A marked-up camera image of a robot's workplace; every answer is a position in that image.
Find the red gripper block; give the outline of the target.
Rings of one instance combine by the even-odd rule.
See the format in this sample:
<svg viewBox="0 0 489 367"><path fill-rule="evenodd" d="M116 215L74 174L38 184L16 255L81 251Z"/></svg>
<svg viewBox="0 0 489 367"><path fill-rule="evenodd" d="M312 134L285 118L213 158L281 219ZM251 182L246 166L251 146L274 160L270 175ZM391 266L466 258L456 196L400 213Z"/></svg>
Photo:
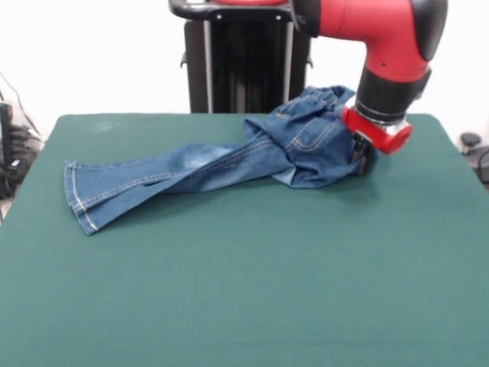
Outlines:
<svg viewBox="0 0 489 367"><path fill-rule="evenodd" d="M399 151L409 140L413 126L406 120L394 125L382 125L363 117L354 107L355 97L349 99L342 110L342 121L353 134L351 162L359 162L358 175L368 174L373 160L373 148L384 154Z"/></svg>

